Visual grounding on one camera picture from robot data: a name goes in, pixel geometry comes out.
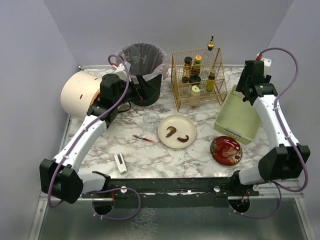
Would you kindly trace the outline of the clear drinking glass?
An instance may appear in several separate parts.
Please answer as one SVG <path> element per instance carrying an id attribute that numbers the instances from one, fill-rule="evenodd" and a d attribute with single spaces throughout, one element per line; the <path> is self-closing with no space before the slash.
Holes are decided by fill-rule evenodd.
<path id="1" fill-rule="evenodd" d="M 154 111 L 148 111 L 143 116 L 143 123 L 145 128 L 153 133 L 158 129 L 160 123 L 160 116 Z"/>

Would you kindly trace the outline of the pale green perforated basket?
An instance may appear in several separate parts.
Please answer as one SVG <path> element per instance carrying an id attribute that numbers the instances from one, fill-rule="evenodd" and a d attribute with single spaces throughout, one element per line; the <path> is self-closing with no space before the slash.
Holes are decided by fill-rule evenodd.
<path id="1" fill-rule="evenodd" d="M 214 123 L 214 129 L 245 145 L 253 142 L 261 126 L 261 118 L 234 85 Z"/>

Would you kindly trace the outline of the small yellow label bottle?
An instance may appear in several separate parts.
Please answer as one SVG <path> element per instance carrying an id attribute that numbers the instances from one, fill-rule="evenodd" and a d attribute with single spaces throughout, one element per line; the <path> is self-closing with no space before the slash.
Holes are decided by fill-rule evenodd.
<path id="1" fill-rule="evenodd" d="M 210 73 L 208 75 L 208 80 L 206 82 L 205 89 L 207 92 L 212 92 L 214 90 L 215 80 L 216 80 L 216 70 L 214 68 L 212 68 L 210 70 Z"/>

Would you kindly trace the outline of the clear oil bottle gold cap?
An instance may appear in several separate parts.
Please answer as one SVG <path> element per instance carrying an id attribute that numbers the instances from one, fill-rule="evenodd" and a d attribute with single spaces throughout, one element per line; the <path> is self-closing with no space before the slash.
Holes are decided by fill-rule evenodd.
<path id="1" fill-rule="evenodd" d="M 201 77 L 202 79 L 206 78 L 211 69 L 211 62 L 212 58 L 214 56 L 213 54 L 213 48 L 215 47 L 214 43 L 214 36 L 211 36 L 210 41 L 207 43 L 206 50 L 204 50 L 201 54 L 202 60 L 201 60 Z"/>

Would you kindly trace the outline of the amber spice jar grey lid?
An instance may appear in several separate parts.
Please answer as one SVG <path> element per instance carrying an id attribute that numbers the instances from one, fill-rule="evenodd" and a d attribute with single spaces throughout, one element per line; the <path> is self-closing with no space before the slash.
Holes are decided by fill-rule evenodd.
<path id="1" fill-rule="evenodd" d="M 183 84 L 189 82 L 192 61 L 193 61 L 193 59 L 190 56 L 187 56 L 184 58 L 183 76 L 181 78 L 181 81 Z"/>

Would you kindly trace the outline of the cream round plate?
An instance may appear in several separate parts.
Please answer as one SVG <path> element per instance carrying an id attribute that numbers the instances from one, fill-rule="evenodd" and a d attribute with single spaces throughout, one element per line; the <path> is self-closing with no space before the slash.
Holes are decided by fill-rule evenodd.
<path id="1" fill-rule="evenodd" d="M 170 137 L 166 137 L 166 134 L 170 131 L 167 130 L 169 126 L 176 128 L 176 133 Z M 188 147 L 196 139 L 197 131 L 194 123 L 188 117 L 181 114 L 172 114 L 165 117 L 160 121 L 157 129 L 158 137 L 160 141 L 169 148 L 183 149 Z M 178 137 L 184 138 L 189 136 L 188 142 L 180 142 Z"/>

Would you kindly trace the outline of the black lid glass jar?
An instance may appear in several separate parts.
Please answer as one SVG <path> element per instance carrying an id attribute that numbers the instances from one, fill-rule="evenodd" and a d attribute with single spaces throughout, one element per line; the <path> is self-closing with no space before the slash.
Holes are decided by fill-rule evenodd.
<path id="1" fill-rule="evenodd" d="M 194 74 L 192 76 L 189 77 L 189 84 L 193 87 L 193 86 L 198 86 L 201 83 L 201 77 L 197 74 Z"/>

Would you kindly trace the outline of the cream cylindrical shaker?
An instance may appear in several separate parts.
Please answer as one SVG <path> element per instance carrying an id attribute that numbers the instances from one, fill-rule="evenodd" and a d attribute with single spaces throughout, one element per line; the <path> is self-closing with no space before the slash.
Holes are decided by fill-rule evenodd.
<path id="1" fill-rule="evenodd" d="M 192 98 L 198 98 L 201 95 L 201 89 L 197 85 L 193 85 L 190 94 Z"/>

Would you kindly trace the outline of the green sauce bottle yellow cap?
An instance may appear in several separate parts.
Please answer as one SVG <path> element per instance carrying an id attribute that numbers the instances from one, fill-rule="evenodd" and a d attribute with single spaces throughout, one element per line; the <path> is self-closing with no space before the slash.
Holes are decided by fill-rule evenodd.
<path id="1" fill-rule="evenodd" d="M 194 63 L 190 70 L 190 76 L 199 75 L 201 72 L 201 62 L 202 57 L 200 55 L 196 55 L 194 59 Z"/>

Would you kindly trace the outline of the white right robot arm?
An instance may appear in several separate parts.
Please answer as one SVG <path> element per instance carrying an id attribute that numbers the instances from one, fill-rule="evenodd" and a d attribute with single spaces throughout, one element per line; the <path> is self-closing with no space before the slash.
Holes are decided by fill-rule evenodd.
<path id="1" fill-rule="evenodd" d="M 242 93 L 243 101 L 248 101 L 258 113 L 266 131 L 269 152 L 256 166 L 234 172 L 233 185 L 240 188 L 272 182 L 288 192 L 298 193 L 307 185 L 289 188 L 278 181 L 296 179 L 307 171 L 310 148 L 300 144 L 292 133 L 279 104 L 280 94 L 270 82 L 271 76 L 264 74 L 264 68 L 262 60 L 245 61 L 236 91 Z"/>

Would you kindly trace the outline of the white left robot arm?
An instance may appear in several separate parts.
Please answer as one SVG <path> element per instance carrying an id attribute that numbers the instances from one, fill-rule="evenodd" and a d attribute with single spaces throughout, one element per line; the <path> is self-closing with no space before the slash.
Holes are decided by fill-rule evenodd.
<path id="1" fill-rule="evenodd" d="M 48 197 L 73 204 L 82 194 L 105 190 L 110 177 L 94 171 L 79 176 L 80 166 L 96 140 L 108 129 L 127 102 L 150 106 L 160 96 L 162 74 L 131 76 L 108 73 L 102 77 L 86 71 L 75 73 L 64 85 L 60 102 L 82 125 L 53 159 L 39 165 L 40 185 Z"/>

